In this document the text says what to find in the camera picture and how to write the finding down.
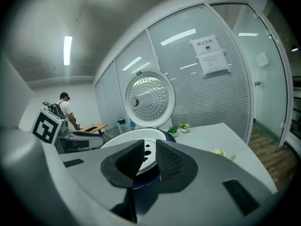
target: white flower pot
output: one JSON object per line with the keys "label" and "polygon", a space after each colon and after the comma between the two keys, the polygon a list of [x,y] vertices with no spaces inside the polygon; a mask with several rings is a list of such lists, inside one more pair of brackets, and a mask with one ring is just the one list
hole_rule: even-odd
{"label": "white flower pot", "polygon": [[176,137],[178,135],[178,132],[176,133],[170,133],[173,137]]}
{"label": "white flower pot", "polygon": [[186,128],[186,129],[181,128],[181,131],[182,131],[183,133],[187,133],[187,132],[189,131],[189,128]]}

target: door frame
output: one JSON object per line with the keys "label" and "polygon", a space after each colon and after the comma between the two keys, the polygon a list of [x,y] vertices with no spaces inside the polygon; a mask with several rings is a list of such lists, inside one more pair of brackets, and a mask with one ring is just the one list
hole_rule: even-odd
{"label": "door frame", "polygon": [[[217,14],[217,12],[211,7],[211,5],[217,5],[217,4],[242,4],[242,5],[248,5],[256,14],[257,16],[261,19],[263,24],[267,27],[267,29],[270,31],[271,36],[275,42],[275,45],[278,49],[280,58],[282,60],[283,64],[283,69],[284,69],[284,74],[285,74],[285,83],[286,83],[286,113],[285,113],[285,121],[284,121],[284,128],[282,130],[282,134],[280,136],[280,139],[278,141],[279,146],[283,146],[283,143],[286,141],[286,138],[288,136],[288,132],[290,131],[291,123],[292,123],[292,118],[293,118],[293,78],[292,78],[292,72],[290,68],[290,64],[288,61],[288,57],[286,55],[285,48],[283,46],[283,43],[277,34],[275,28],[271,24],[271,22],[267,19],[267,17],[261,12],[256,10],[254,5],[249,2],[248,0],[212,0],[208,1],[205,3],[223,22],[223,24],[226,26],[226,28],[229,30],[229,33],[233,37],[234,41],[236,42],[238,49],[243,57],[244,63],[246,63],[246,58],[244,56],[244,53],[242,52],[239,43],[235,39],[235,36],[233,36],[232,30],[229,28],[229,26],[226,24],[224,19]],[[251,77],[250,69],[248,67],[247,69],[247,74],[248,77]],[[251,116],[254,117],[254,91],[253,91],[253,82],[250,84],[250,94],[253,98],[251,98]],[[249,143],[249,139],[251,136],[251,131],[252,131],[252,126],[253,126],[253,120],[252,117],[250,118],[250,128],[249,128],[249,134],[248,134],[248,140],[247,144]]]}

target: small green plant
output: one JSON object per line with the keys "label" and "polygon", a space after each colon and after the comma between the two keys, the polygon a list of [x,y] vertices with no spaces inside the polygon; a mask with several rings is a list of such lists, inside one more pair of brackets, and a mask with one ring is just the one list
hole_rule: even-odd
{"label": "small green plant", "polygon": [[167,131],[168,133],[174,134],[178,131],[178,126],[173,126],[170,127],[169,130]]}
{"label": "small green plant", "polygon": [[190,125],[189,124],[180,124],[180,127],[182,129],[188,129],[188,128],[190,128]]}

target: textured gripper pad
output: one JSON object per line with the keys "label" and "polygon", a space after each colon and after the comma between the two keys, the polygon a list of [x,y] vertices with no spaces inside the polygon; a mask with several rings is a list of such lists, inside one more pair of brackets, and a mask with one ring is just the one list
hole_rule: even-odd
{"label": "textured gripper pad", "polygon": [[131,188],[143,159],[144,140],[139,140],[106,157],[101,164],[101,171],[113,186]]}
{"label": "textured gripper pad", "polygon": [[182,191],[198,173],[198,165],[194,159],[178,149],[156,140],[156,161],[162,181],[160,193]]}

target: person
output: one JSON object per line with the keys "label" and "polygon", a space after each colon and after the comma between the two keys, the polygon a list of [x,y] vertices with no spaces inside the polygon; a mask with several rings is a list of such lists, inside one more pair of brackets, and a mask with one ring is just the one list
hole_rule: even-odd
{"label": "person", "polygon": [[60,106],[63,114],[66,116],[66,119],[68,121],[68,128],[70,130],[79,130],[79,127],[77,126],[74,118],[74,110],[72,109],[70,103],[68,102],[70,100],[70,97],[66,92],[61,93],[60,100],[57,102],[57,104]]}

